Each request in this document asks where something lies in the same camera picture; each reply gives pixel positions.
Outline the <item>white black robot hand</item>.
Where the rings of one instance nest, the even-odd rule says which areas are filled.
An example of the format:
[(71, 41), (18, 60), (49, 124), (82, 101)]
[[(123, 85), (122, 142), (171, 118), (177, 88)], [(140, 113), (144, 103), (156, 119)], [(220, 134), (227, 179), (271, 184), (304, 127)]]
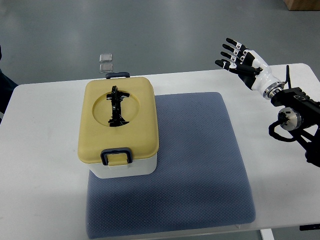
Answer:
[(250, 90), (258, 91), (262, 95), (283, 86), (272, 74), (271, 67), (254, 50), (231, 38), (227, 38), (226, 42), (222, 47), (227, 52), (220, 53), (224, 59), (216, 60), (216, 65), (238, 75)]

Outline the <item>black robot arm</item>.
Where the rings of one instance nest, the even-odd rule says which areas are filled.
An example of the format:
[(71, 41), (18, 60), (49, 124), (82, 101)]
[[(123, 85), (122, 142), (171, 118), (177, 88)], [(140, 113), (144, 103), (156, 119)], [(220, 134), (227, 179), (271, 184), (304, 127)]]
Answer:
[(306, 161), (320, 166), (320, 103), (299, 87), (266, 89), (263, 96), (275, 107), (283, 106), (268, 134), (282, 142), (298, 142), (305, 150)]

